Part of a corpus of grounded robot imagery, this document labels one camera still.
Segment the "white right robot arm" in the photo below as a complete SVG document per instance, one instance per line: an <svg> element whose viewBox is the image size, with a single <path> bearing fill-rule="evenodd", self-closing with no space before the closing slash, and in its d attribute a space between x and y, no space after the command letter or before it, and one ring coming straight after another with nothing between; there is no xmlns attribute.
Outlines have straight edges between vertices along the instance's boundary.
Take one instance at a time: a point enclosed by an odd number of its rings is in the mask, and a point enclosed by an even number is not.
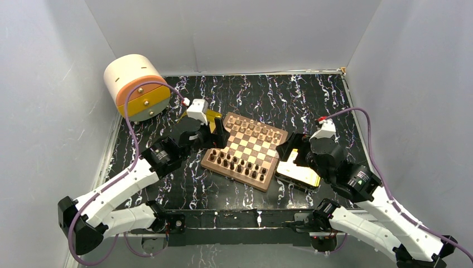
<svg viewBox="0 0 473 268"><path fill-rule="evenodd" d="M325 198L311 215L295 218L284 226L345 232L386 254L397 267L447 266L444 257L454 252L456 240L435 236L418 220L408 220L408 213L388 197L382 181L369 168L349 161L346 151L332 137L309 138L293 133L276 147L282 161L288 160L293 149L298 152L294 164L311 168L334 192L364 209L379 224Z"/></svg>

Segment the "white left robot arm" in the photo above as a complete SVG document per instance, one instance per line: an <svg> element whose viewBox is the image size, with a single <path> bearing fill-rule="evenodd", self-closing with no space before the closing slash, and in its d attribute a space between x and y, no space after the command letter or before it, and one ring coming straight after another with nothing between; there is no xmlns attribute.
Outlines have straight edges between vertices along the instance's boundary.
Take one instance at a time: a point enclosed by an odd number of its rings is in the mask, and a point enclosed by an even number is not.
<svg viewBox="0 0 473 268"><path fill-rule="evenodd" d="M225 148L230 133L220 117L214 118L214 123L212 130L209 123L185 117L169 136L158 138L130 167L103 185L76 199L62 198L57 205L59 226L72 252L84 255L105 238L135 229L183 232L185 216L168 212L154 200L129 209L118 206L179 169L193 152Z"/></svg>

